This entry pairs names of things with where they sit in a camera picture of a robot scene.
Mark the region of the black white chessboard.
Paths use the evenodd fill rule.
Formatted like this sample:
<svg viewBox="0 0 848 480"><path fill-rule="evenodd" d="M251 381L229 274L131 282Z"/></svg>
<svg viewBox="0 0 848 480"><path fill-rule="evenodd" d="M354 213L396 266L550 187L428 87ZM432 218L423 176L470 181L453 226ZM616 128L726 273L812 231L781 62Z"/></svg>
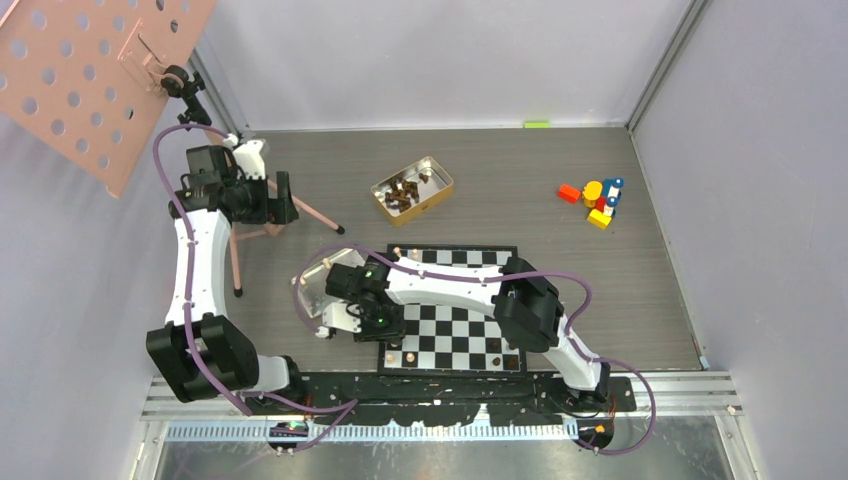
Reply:
<svg viewBox="0 0 848 480"><path fill-rule="evenodd" d="M502 267L518 254L515 246L439 245L390 243L388 248L425 263L453 267ZM405 307L406 336L400 344L379 345L377 371L396 375L520 375L527 371L524 351L510 346L501 336L497 322L467 309L412 304ZM413 352L414 364L405 356ZM395 357L394 366L385 357ZM504 367L504 357L517 356L517 370ZM502 360L499 367L493 358Z"/></svg>

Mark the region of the silver tin lid tray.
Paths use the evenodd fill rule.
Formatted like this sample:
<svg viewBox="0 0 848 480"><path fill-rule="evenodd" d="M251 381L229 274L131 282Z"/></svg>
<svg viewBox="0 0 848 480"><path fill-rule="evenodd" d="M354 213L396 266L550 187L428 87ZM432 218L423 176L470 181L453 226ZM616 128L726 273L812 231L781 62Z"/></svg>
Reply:
<svg viewBox="0 0 848 480"><path fill-rule="evenodd" d="M356 267L363 266L364 263L365 258L358 250L344 248L342 245L325 247L314 254L307 265L290 281L296 305L303 317L312 322L321 316L330 303L337 301L336 297L325 293L326 280L333 266L339 264Z"/></svg>

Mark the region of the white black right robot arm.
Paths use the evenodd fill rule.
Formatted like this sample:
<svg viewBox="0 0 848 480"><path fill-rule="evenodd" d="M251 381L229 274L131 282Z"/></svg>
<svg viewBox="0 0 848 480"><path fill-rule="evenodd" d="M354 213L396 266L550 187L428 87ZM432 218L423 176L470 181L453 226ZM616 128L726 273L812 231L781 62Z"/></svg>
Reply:
<svg viewBox="0 0 848 480"><path fill-rule="evenodd" d="M543 355L562 376L574 403L596 410L611 395L610 365L573 331L549 273L516 256L503 266L454 267L409 257L371 254L364 264L333 264L325 280L331 298L318 336L341 330L357 342L397 341L406 334L404 309L434 305L493 319L511 345Z"/></svg>

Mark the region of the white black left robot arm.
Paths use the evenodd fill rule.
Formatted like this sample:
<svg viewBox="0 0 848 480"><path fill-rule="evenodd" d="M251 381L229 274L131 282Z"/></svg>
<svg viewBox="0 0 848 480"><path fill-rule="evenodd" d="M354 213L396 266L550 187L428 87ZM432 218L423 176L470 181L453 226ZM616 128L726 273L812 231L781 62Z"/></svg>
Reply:
<svg viewBox="0 0 848 480"><path fill-rule="evenodd" d="M170 201L178 241L174 297L162 328L146 335L146 350L178 400L215 398L223 391L268 392L280 412L298 412L307 398L302 375L288 355L263 356L229 319L225 260L235 223L286 225L299 213L281 171L282 189L269 195L265 178L252 178L221 145L187 150L188 172Z"/></svg>

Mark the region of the gold tin with dark pieces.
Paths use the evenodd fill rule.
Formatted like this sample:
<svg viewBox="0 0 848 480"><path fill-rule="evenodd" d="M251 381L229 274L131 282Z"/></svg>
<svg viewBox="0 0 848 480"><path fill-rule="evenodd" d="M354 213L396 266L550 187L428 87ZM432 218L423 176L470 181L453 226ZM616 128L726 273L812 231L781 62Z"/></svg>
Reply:
<svg viewBox="0 0 848 480"><path fill-rule="evenodd" d="M390 225L400 227L448 199L455 181L432 156L425 156L370 188Z"/></svg>

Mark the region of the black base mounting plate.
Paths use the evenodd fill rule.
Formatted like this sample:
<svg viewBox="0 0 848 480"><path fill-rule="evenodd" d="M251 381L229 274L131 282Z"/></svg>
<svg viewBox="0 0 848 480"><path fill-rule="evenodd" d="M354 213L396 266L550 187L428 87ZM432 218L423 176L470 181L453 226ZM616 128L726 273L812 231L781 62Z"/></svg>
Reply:
<svg viewBox="0 0 848 480"><path fill-rule="evenodd" d="M355 401L343 425L409 427L468 425L487 412L495 426L552 424L563 415L592 418L637 409L631 381L615 376L606 399L579 394L553 372L495 376L402 376L364 372L308 372L275 394L310 408Z"/></svg>

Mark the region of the pink perforated music stand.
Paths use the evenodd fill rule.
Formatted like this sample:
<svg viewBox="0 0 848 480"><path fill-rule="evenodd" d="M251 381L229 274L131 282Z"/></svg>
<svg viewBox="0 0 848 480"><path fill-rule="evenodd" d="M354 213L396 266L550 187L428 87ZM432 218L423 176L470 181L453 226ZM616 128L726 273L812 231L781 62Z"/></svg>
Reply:
<svg viewBox="0 0 848 480"><path fill-rule="evenodd" d="M166 103L210 85L182 74L213 1L14 1L1 19L1 111L120 197Z"/></svg>

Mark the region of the red toy block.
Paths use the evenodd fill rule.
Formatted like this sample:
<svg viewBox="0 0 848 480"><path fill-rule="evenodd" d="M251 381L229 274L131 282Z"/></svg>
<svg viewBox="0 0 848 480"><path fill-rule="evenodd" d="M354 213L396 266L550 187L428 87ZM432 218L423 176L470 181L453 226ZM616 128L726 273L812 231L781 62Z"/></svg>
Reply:
<svg viewBox="0 0 848 480"><path fill-rule="evenodd" d="M568 203L576 204L580 200L582 192L575 187L562 184L557 191L557 196Z"/></svg>

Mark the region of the yellow cube toy block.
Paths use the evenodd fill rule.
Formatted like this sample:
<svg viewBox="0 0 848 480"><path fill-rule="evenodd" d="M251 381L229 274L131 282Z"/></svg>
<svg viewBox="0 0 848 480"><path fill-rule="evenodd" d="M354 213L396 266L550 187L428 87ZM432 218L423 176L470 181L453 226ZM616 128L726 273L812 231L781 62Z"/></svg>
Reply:
<svg viewBox="0 0 848 480"><path fill-rule="evenodd" d="M606 230L612 218L599 210L592 209L587 216L587 221L601 230Z"/></svg>

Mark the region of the yellow round toy block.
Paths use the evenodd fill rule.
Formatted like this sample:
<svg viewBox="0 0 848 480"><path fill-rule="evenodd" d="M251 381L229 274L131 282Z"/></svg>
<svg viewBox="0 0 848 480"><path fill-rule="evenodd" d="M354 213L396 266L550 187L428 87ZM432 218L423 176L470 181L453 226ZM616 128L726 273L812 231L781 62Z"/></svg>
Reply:
<svg viewBox="0 0 848 480"><path fill-rule="evenodd" d="M603 191L603 183L597 180L589 181L585 184L582 190L582 200L584 205L593 209L596 206L598 199Z"/></svg>

